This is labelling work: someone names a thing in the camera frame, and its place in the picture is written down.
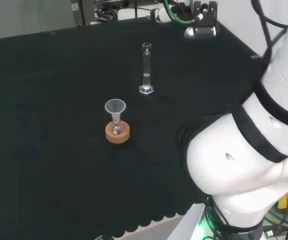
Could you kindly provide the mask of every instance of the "green cable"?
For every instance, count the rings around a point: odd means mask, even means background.
[[[174,14],[173,12],[172,12],[172,10],[170,9],[170,7],[169,7],[169,5],[168,5],[168,1],[167,0],[164,0],[164,3],[165,3],[165,9],[166,9],[166,11],[173,17],[173,19],[174,20],[176,20],[177,22],[179,22],[179,23],[181,23],[181,24],[192,24],[192,23],[194,23],[195,22],[195,20],[193,19],[193,20],[191,20],[191,21],[183,21],[183,20],[180,20],[177,16],[176,16],[176,14]]]

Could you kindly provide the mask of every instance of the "green light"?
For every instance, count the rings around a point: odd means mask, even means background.
[[[202,240],[204,238],[204,225],[203,220],[199,223],[199,225],[196,226],[193,235],[191,237],[191,240]]]

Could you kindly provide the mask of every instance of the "wooden stand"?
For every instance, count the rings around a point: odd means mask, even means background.
[[[106,138],[107,138],[107,140],[109,140],[113,144],[115,144],[115,143],[116,144],[118,144],[118,143],[122,144],[129,139],[129,135],[130,135],[129,125],[125,121],[122,121],[122,123],[125,126],[125,131],[122,132],[121,134],[114,134],[111,131],[112,122],[110,122],[109,124],[106,125],[106,128],[105,128]]]

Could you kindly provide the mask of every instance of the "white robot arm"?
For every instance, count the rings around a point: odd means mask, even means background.
[[[190,142],[187,165],[237,228],[260,225],[288,192],[288,31],[255,92]],[[252,240],[259,239],[262,232]]]

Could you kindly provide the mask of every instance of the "black tablecloth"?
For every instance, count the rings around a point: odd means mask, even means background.
[[[0,240],[120,237],[201,202],[176,131],[235,105],[261,60],[224,27],[210,39],[183,32],[142,18],[0,39]],[[105,138],[112,98],[127,104],[122,146]]]

